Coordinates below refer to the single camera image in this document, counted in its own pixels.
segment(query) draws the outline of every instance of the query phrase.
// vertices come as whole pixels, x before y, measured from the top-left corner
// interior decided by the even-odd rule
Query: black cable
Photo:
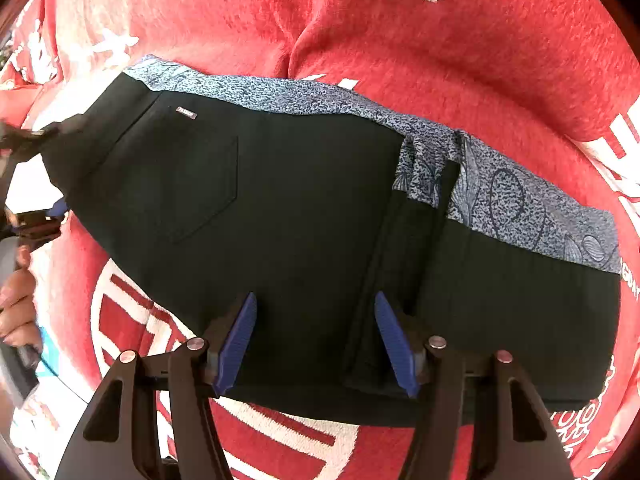
[[[42,357],[42,354],[40,354],[40,362],[42,362],[44,367],[47,370],[49,370],[49,372],[51,372],[55,378],[57,378],[62,384],[64,384],[67,390],[69,390],[72,394],[74,394],[78,399],[82,400],[82,402],[84,402],[87,406],[89,405],[89,403],[86,400],[84,400],[82,397],[80,397],[75,391],[73,391],[71,387],[65,383],[65,381],[60,379],[60,376],[57,374],[57,372],[51,367],[49,363],[47,363],[46,359]]]

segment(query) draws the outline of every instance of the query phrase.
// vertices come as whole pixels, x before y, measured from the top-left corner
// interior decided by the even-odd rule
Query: silver screw
[[[498,361],[500,361],[501,363],[504,363],[506,365],[513,361],[513,356],[511,355],[510,352],[507,352],[506,350],[498,350],[495,353],[495,358],[498,359]]]
[[[194,337],[187,341],[187,348],[189,350],[200,350],[204,346],[204,339],[201,337]]]
[[[136,358],[136,353],[133,350],[125,350],[122,354],[120,354],[120,360],[123,363],[130,363],[135,358]]]
[[[429,346],[437,350],[442,350],[443,348],[446,348],[447,340],[444,339],[442,336],[432,335],[429,338]]]

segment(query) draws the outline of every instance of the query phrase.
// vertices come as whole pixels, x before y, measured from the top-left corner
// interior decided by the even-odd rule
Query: gray patterned fabric
[[[449,218],[530,251],[620,272],[611,213],[581,206],[462,130],[396,113],[353,91],[316,81],[204,75],[155,56],[125,72],[154,91],[199,94],[283,114],[352,114],[382,124],[404,136],[394,189],[437,207],[440,173],[447,160],[454,160],[461,171]]]

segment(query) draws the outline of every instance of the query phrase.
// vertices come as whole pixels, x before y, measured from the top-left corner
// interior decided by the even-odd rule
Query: folded black garment
[[[611,215],[465,132],[335,86],[153,57],[85,117],[42,155],[116,264],[195,333],[256,294],[229,397],[414,425],[375,327],[380,289],[465,351],[510,350],[550,410],[600,393],[620,293]]]

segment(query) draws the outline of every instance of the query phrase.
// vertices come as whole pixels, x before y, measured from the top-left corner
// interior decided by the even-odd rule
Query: human hand
[[[19,270],[13,272],[0,288],[0,338],[11,346],[32,345],[42,352],[42,335],[36,325],[33,292],[36,279],[29,272],[31,253],[27,246],[18,248]]]

